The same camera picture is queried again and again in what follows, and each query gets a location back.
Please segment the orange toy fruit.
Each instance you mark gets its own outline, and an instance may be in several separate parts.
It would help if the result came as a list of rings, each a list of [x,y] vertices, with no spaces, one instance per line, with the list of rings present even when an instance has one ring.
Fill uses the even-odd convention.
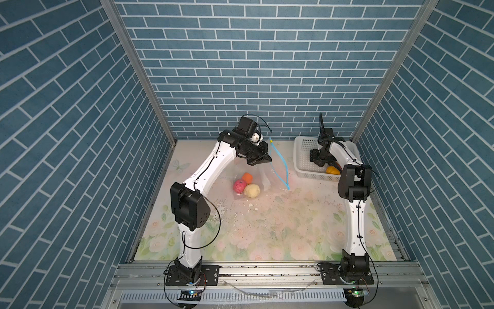
[[[241,179],[247,184],[251,184],[253,182],[253,176],[249,173],[245,173]]]

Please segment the clear zip top bag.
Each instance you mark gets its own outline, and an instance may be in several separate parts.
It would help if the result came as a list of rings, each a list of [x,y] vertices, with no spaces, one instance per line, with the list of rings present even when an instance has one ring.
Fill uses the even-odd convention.
[[[271,163],[249,166],[246,160],[236,159],[232,164],[232,175],[230,176],[231,187],[236,180],[242,178],[245,173],[253,176],[252,184],[257,184],[261,188],[261,194],[257,198],[248,198],[244,194],[237,194],[237,199],[256,200],[270,195],[285,193],[291,189],[289,184],[289,169],[286,159],[272,139],[268,141],[269,155]]]

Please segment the pink toy fruit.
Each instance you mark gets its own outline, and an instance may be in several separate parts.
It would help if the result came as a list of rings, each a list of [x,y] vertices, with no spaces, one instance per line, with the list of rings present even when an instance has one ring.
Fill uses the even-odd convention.
[[[243,179],[236,180],[233,185],[233,190],[237,194],[243,194],[247,185],[248,184]]]

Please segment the cream toy bun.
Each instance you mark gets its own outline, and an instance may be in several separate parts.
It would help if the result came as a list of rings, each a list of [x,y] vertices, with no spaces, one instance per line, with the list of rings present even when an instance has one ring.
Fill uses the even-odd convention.
[[[243,194],[248,198],[257,198],[261,194],[261,188],[257,184],[248,184]]]

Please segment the yellow toy fruit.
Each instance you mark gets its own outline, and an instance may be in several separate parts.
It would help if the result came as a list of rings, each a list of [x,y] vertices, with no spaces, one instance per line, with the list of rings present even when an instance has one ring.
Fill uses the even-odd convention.
[[[325,172],[329,175],[341,175],[341,172],[334,166],[328,166]]]

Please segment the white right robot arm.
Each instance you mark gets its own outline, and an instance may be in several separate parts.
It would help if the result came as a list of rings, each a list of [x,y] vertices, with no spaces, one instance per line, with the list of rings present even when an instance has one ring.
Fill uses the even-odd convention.
[[[338,267],[339,281],[347,285],[373,284],[373,262],[365,240],[365,207],[371,193],[373,170],[352,151],[350,142],[323,142],[310,151],[310,162],[340,172],[337,191],[347,212],[347,241]]]

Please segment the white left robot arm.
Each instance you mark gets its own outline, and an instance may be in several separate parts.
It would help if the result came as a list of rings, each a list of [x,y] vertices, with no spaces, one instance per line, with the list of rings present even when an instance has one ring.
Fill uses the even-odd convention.
[[[178,262],[187,270],[201,266],[201,250],[207,246],[199,242],[200,229],[206,224],[212,207],[208,193],[223,170],[237,157],[244,158],[250,166],[272,161],[260,129],[235,128],[221,132],[202,165],[184,182],[171,186],[171,210],[180,231]]]

